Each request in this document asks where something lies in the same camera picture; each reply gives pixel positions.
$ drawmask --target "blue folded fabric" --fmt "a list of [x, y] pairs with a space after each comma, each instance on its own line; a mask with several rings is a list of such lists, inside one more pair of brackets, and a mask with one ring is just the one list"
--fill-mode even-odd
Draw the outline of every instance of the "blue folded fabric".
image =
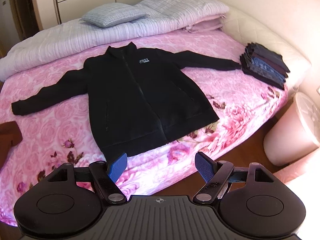
[[248, 68], [250, 68], [251, 71], [257, 73], [259, 76], [262, 76], [266, 79], [272, 80], [273, 82], [279, 84], [280, 87], [284, 86], [285, 81], [283, 81], [281, 78], [276, 76], [271, 71], [267, 71], [264, 67], [260, 67], [258, 65], [255, 65], [254, 63], [252, 63], [253, 60], [246, 53], [243, 54], [243, 57], [245, 59], [245, 62], [247, 64]]
[[252, 62], [252, 64], [254, 64], [254, 65], [266, 70], [272, 76], [276, 76], [281, 81], [285, 82], [285, 77], [282, 74], [280, 74], [278, 71], [276, 71], [274, 68], [269, 66], [267, 63], [265, 63], [262, 59], [259, 59], [257, 57], [252, 57], [251, 62]]

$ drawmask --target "jacket sleeve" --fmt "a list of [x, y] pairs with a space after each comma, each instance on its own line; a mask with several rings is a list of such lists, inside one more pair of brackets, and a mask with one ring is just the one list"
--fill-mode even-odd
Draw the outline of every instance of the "jacket sleeve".
[[12, 103], [13, 114], [35, 113], [71, 97], [87, 93], [86, 76], [84, 68], [66, 72], [56, 84], [41, 88], [36, 95], [26, 100]]
[[216, 70], [241, 69], [241, 65], [231, 59], [209, 57], [189, 50], [172, 53], [159, 49], [158, 53], [175, 63], [180, 69], [185, 67], [212, 68]]

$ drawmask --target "blue gripper pad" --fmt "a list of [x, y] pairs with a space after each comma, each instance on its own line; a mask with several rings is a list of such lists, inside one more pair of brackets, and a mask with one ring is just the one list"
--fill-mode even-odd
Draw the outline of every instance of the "blue gripper pad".
[[114, 183], [120, 178], [121, 174], [127, 167], [127, 154], [122, 154], [114, 163], [110, 165], [108, 176]]
[[214, 176], [218, 170], [218, 165], [203, 152], [197, 152], [195, 156], [196, 169], [206, 183]]

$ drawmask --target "brown folded fabric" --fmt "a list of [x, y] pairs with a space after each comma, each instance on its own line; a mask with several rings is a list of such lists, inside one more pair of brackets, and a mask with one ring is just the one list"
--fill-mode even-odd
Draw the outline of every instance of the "brown folded fabric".
[[278, 64], [276, 63], [273, 63], [271, 60], [268, 60], [267, 58], [263, 57], [263, 56], [260, 56], [258, 55], [257, 53], [253, 52], [251, 54], [251, 57], [257, 57], [261, 60], [263, 60], [265, 63], [267, 63], [270, 67], [274, 68], [276, 71], [278, 71], [280, 74], [282, 74], [285, 78], [288, 77], [287, 73], [285, 72], [285, 70], [280, 67]]
[[22, 141], [22, 134], [15, 121], [0, 124], [0, 169], [11, 147]]

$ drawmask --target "jacket zipper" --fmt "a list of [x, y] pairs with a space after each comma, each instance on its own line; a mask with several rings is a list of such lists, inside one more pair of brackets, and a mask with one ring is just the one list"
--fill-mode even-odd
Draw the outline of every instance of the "jacket zipper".
[[158, 123], [158, 127], [159, 127], [159, 129], [160, 129], [160, 132], [161, 132], [161, 134], [162, 134], [162, 137], [163, 137], [165, 143], [168, 143], [167, 137], [165, 136], [165, 133], [164, 133], [164, 130], [163, 130], [163, 126], [162, 126], [160, 117], [157, 115], [157, 113], [156, 113], [155, 111], [153, 111], [151, 105], [147, 102], [146, 97], [144, 96], [143, 91], [142, 91], [139, 83], [138, 83], [138, 82], [136, 81], [136, 79], [134, 78], [134, 75], [132, 74], [131, 69], [130, 69], [129, 66], [128, 66], [128, 63], [127, 63], [127, 61], [125, 60], [122, 51], [121, 51], [121, 56], [122, 56], [122, 59], [123, 59], [123, 61], [124, 61], [124, 64], [125, 64], [126, 68], [128, 69], [128, 71], [129, 71], [129, 73], [130, 73], [130, 76], [131, 76], [132, 80], [136, 83], [137, 87], [139, 88], [139, 91], [140, 91], [140, 94], [141, 94], [142, 98], [143, 98], [144, 101], [147, 103], [148, 108], [150, 109], [150, 111], [156, 116], [157, 123]]

